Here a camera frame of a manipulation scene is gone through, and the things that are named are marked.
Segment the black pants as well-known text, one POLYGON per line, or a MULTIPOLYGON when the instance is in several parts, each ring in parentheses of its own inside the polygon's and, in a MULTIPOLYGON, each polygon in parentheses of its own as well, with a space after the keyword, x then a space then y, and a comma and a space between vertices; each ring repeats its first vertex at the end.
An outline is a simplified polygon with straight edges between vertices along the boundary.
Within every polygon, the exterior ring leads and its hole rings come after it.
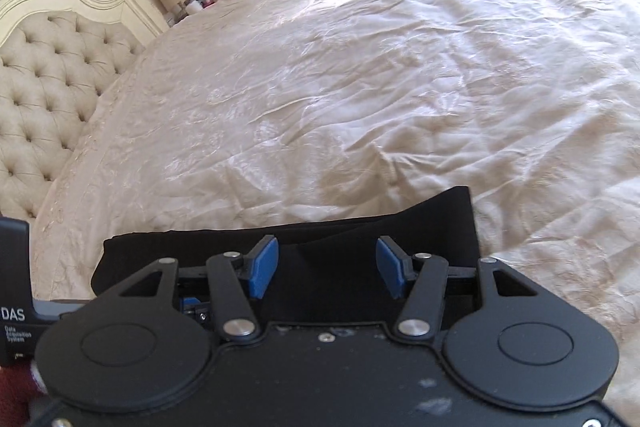
POLYGON ((103 243, 91 288, 101 295, 160 258, 173 257, 191 268, 226 251, 245 254, 266 235, 278 240, 280 259, 258 303, 256 314, 263 322, 393 323, 401 304, 390 297, 375 263, 381 236, 393 239, 408 255, 435 255, 453 267, 473 268, 480 257, 471 193, 455 186, 386 216, 114 236, 103 243))

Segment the cream embroidered bedspread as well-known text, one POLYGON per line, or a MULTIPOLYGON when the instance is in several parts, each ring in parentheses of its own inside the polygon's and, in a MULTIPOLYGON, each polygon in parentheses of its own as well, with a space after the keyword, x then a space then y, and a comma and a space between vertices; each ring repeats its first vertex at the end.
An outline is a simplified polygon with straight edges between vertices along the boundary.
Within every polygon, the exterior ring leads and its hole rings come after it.
POLYGON ((615 336, 639 420, 639 0, 220 0, 100 98, 32 232, 40 300, 128 232, 382 215, 469 187, 484 253, 615 336))

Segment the cream tufted headboard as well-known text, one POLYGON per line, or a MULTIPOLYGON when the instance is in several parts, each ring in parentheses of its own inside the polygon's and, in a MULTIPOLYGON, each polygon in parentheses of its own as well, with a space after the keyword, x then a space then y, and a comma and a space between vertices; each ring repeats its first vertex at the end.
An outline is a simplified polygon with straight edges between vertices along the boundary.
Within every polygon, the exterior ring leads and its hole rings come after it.
POLYGON ((168 25, 150 0, 1 0, 1 213, 35 222, 109 87, 168 25))

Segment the cluttered nightstand items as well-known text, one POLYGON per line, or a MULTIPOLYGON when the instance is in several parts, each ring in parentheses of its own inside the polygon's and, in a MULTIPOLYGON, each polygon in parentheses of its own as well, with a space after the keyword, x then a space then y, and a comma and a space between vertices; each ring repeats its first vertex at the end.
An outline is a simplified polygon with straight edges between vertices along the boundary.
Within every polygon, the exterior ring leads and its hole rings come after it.
POLYGON ((182 0, 171 10, 167 17, 167 23, 172 26, 178 24, 185 18, 200 11, 203 11, 217 3, 218 0, 182 0))

